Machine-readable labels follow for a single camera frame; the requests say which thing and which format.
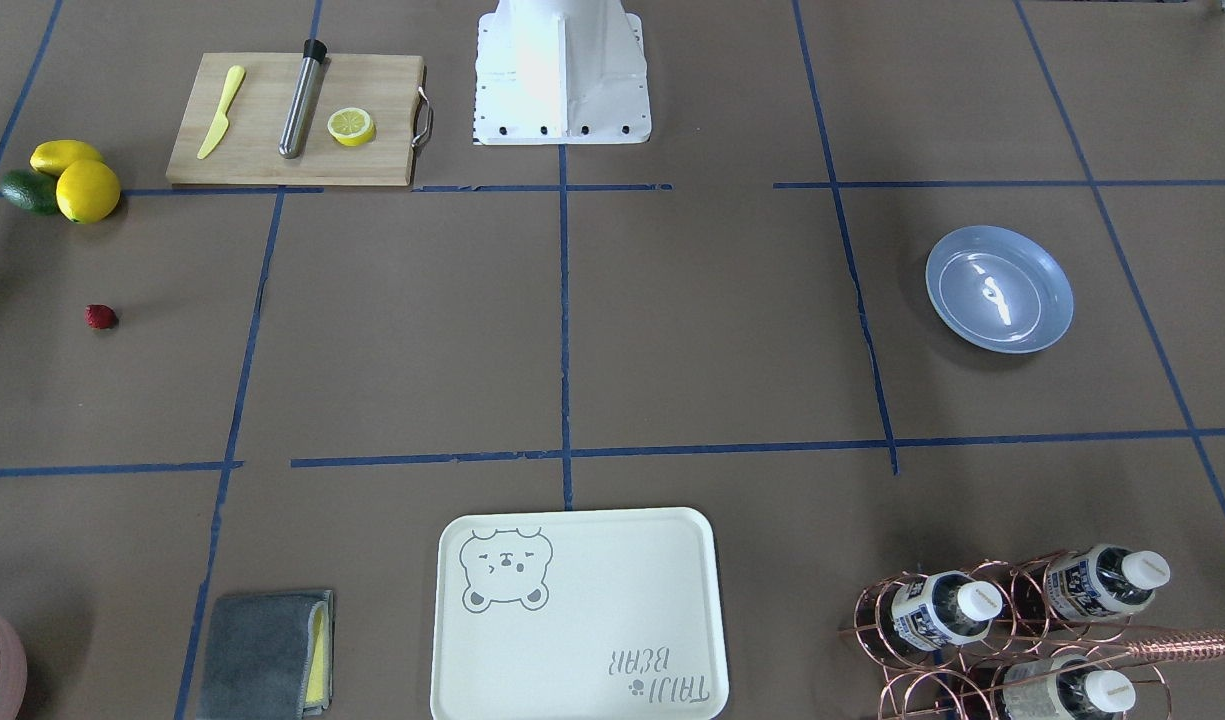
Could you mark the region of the wooden cutting board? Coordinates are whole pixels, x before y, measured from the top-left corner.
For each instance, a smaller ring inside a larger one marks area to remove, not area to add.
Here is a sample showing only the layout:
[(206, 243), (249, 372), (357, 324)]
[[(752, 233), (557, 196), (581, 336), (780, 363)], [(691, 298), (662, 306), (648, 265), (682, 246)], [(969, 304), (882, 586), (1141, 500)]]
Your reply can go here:
[[(172, 184), (260, 184), (260, 186), (396, 186), (412, 182), (419, 89), (425, 76), (421, 56), (330, 54), (318, 94), (314, 97), (304, 151), (283, 158), (278, 149), (292, 109), (300, 53), (206, 53), (184, 107), (176, 141), (167, 164)], [(228, 70), (245, 69), (245, 78), (227, 110), (222, 141), (200, 159)], [(330, 136), (328, 120), (342, 108), (361, 108), (374, 119), (376, 135), (347, 147)]]

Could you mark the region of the copper bar spoon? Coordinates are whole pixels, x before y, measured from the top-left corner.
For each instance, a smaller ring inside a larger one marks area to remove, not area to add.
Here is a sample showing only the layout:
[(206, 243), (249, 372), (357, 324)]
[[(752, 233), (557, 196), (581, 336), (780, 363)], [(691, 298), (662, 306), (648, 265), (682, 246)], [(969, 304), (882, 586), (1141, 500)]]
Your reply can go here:
[(1000, 662), (1080, 655), (1101, 667), (1150, 667), (1161, 664), (1200, 664), (1225, 659), (1225, 631), (1123, 632), (1109, 639), (1046, 637), (1028, 643), (1025, 651), (1009, 651)]

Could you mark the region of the bottle white cap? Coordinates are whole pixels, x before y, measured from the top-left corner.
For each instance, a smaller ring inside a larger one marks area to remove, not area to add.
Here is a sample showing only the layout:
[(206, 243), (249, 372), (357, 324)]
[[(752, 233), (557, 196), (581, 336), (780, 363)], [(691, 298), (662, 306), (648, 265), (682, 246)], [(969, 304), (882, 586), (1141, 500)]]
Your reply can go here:
[(1095, 623), (1147, 610), (1171, 578), (1161, 553), (1102, 542), (1054, 560), (1040, 574), (1040, 591), (1055, 618)]
[(1005, 598), (995, 584), (942, 571), (897, 589), (882, 620), (902, 651), (929, 653), (982, 640), (1002, 611)]
[(1123, 719), (1136, 705), (1136, 684), (1127, 675), (1080, 655), (1011, 665), (993, 692), (1001, 719)]

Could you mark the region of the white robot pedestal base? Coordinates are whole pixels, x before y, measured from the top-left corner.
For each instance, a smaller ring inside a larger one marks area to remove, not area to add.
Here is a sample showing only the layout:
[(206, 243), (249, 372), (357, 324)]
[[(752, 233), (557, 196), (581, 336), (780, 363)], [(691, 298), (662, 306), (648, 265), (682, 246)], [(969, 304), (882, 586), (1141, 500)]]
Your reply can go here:
[(475, 144), (650, 140), (643, 23), (621, 1), (499, 1), (477, 40)]

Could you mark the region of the steel cylinder muddler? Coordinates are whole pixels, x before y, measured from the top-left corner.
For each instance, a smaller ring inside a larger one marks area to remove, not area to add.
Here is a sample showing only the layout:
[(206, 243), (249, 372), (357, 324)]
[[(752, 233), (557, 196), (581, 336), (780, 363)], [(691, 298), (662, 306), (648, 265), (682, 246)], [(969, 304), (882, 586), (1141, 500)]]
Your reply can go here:
[(318, 99), (318, 88), (323, 78), (325, 61), (327, 61), (327, 45), (318, 38), (307, 38), (298, 69), (295, 94), (292, 97), (278, 143), (278, 152), (283, 159), (300, 158), (304, 152), (314, 102)]

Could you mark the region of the yellow lemon round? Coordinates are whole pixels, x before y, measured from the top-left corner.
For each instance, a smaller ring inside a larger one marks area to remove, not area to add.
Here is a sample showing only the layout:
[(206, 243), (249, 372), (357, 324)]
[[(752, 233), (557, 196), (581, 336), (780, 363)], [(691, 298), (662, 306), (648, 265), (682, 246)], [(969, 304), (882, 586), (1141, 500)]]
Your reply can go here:
[(56, 182), (60, 214), (78, 224), (105, 219), (118, 208), (120, 196), (123, 186), (118, 173), (103, 160), (74, 160)]

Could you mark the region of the cream bear tray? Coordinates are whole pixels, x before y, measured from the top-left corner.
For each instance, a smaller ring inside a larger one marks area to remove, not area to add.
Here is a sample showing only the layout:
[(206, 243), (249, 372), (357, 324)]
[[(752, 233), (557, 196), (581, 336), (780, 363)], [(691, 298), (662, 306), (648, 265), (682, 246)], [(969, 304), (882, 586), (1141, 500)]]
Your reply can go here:
[(714, 719), (728, 697), (702, 512), (512, 512), (443, 529), (432, 718)]

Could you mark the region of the half lemon slice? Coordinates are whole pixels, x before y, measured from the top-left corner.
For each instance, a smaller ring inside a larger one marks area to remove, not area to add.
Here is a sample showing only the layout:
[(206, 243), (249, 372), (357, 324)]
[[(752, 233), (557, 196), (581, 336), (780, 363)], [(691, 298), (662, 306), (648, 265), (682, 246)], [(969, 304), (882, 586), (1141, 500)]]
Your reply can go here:
[(376, 124), (372, 115), (363, 108), (341, 108), (330, 115), (327, 131), (338, 144), (356, 147), (375, 138)]

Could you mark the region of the grey folded cloth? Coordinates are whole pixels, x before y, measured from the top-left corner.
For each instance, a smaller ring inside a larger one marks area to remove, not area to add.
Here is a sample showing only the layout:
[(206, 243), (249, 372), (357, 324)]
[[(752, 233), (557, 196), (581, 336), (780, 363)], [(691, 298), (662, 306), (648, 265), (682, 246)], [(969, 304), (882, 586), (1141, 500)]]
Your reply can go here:
[(336, 593), (228, 594), (214, 602), (198, 719), (306, 719), (333, 700)]

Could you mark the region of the yellow plastic knife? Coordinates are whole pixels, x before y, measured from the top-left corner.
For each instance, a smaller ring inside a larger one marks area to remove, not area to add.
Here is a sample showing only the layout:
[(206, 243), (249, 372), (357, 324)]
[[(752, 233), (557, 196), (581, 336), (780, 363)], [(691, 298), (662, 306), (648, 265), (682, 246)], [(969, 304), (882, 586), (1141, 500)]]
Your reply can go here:
[(198, 160), (213, 154), (216, 146), (221, 143), (228, 129), (232, 127), (232, 119), (228, 118), (228, 111), (232, 109), (232, 102), (236, 99), (238, 91), (240, 91), (245, 77), (246, 69), (243, 69), (243, 65), (232, 65), (227, 70), (221, 97), (218, 104), (216, 104), (213, 118), (211, 118), (208, 132), (205, 133), (205, 140), (202, 140), (196, 152)]

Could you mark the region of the yellow lemon upper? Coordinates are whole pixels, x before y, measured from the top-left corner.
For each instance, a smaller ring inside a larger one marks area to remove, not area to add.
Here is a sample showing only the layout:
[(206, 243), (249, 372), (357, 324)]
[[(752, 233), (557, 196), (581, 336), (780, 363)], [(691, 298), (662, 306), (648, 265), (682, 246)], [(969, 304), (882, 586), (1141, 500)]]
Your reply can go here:
[(100, 151), (77, 138), (59, 138), (40, 143), (29, 156), (33, 170), (47, 176), (60, 178), (77, 160), (104, 160)]

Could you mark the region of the blue plate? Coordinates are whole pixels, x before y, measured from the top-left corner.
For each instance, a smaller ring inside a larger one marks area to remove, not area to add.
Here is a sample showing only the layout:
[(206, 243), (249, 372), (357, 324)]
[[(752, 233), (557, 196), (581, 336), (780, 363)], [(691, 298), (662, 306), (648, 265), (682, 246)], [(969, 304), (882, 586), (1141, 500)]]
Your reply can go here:
[(1038, 242), (997, 225), (968, 225), (929, 250), (929, 304), (952, 333), (996, 354), (1038, 354), (1073, 324), (1065, 269)]

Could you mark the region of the bottle white cap bottom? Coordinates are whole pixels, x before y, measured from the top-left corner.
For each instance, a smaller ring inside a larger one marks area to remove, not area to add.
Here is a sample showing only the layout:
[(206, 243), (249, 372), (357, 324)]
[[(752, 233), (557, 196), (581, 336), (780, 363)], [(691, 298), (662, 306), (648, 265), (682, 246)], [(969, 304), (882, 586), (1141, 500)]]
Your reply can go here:
[(1136, 684), (1127, 675), (1080, 655), (1011, 665), (993, 692), (1001, 719), (1123, 719), (1136, 705)]

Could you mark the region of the red strawberry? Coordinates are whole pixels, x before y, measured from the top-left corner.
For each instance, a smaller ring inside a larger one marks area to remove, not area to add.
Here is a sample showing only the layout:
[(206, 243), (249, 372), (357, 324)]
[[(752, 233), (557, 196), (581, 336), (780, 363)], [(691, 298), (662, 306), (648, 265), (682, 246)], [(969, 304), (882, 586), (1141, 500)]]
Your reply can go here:
[(119, 324), (118, 311), (103, 304), (87, 305), (83, 318), (87, 327), (96, 331), (109, 331)]

